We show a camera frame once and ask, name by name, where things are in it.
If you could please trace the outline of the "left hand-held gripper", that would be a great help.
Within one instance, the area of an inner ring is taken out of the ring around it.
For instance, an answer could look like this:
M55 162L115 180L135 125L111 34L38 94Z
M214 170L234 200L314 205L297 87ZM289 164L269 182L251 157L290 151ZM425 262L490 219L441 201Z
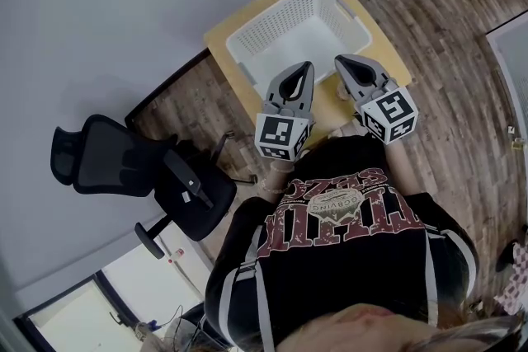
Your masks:
M263 157L296 161L314 125L313 95L314 66L309 61L291 65L271 80L254 137Z

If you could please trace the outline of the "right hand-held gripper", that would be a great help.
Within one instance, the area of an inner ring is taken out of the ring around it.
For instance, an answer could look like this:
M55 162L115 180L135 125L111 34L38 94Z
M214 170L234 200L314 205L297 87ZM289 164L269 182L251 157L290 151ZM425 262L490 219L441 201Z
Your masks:
M361 124L385 145L410 134L418 110L405 87L377 61L358 54L342 54L334 64L346 90L355 101Z

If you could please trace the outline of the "white plastic basket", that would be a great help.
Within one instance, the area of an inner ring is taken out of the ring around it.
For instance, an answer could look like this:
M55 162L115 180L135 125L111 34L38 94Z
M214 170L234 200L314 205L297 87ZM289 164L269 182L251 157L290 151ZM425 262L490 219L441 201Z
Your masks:
M226 46L257 93L271 80L305 61L315 82L335 73L339 54L359 54L372 43L363 21L344 0L280 0L236 30Z

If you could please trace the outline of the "person's left forearm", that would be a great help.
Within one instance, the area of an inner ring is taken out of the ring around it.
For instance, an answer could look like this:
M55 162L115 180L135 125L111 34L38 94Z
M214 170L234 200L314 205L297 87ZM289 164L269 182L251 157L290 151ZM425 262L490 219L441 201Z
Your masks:
M259 195L270 203L276 203L284 194L288 178L294 169L295 165L293 162L272 161L267 176L261 182Z

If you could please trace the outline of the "person's right forearm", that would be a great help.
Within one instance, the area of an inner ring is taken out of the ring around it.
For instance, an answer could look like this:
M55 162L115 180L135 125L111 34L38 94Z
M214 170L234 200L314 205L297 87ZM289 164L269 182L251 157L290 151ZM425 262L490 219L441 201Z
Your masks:
M422 192L412 163L400 140L384 146L389 170L394 179L394 186L402 195L417 195Z

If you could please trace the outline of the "light wooden table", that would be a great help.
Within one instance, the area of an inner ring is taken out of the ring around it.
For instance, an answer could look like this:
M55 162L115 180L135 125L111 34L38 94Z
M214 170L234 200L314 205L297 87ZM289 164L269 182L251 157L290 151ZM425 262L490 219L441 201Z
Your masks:
M227 49L226 41L236 30L279 1L253 0L246 7L239 9L232 16L227 17L209 30L204 36L205 44L251 120L255 120L257 114L261 112L265 97L261 97L257 93L242 69L234 61ZM359 55L382 64L399 85L408 85L411 82L410 73L375 19L359 0L344 0L344 2L363 21L372 35L372 43ZM337 97L336 91L339 82L340 79L336 70L323 81L315 82L312 105L315 126L309 138L312 143L347 124L353 116L354 107L351 101L341 101Z

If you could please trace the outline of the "black mesh office chair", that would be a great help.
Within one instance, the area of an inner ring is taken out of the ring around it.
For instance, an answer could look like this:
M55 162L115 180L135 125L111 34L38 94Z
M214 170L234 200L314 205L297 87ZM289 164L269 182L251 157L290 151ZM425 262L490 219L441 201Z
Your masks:
M136 223L134 232L157 259L164 253L156 237L175 223L194 242L206 238L229 211L238 185L255 185L228 176L218 165L226 132L213 150L172 135L152 140L104 115L87 118L78 132L56 128L50 153L55 179L79 194L129 197L153 195L164 212L150 229Z

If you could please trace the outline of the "black printed t-shirt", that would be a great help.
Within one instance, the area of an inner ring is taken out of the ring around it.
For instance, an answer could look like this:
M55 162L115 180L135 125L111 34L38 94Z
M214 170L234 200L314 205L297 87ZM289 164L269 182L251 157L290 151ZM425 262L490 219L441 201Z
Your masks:
M466 231L429 194L396 187L379 140L332 138L295 164L277 202L252 197L235 211L205 315L236 345L265 350L360 303L433 325L478 270Z

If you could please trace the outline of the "white desk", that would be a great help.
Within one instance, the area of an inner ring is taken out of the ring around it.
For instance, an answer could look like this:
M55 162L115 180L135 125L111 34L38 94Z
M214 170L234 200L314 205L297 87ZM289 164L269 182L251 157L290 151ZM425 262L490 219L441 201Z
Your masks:
M155 258L140 244L103 268L102 272L130 311L143 322L155 320L165 338L182 313L204 300L212 263L200 244L174 223L156 238L164 257ZM175 263L168 257L178 248L185 255Z

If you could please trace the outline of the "checked cloth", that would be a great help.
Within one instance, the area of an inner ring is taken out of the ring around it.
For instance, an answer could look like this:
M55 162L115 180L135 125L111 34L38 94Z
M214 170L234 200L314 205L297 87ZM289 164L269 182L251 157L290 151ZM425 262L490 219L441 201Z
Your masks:
M513 242L500 255L499 261L511 264L513 273L494 300L509 315L528 311L528 249L519 242Z

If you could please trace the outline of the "glass partition wall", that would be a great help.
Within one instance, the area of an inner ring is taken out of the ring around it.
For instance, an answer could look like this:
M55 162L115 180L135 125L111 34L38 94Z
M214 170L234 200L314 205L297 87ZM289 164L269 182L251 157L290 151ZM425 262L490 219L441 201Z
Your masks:
M486 39L511 95L519 136L528 143L528 10L489 31Z

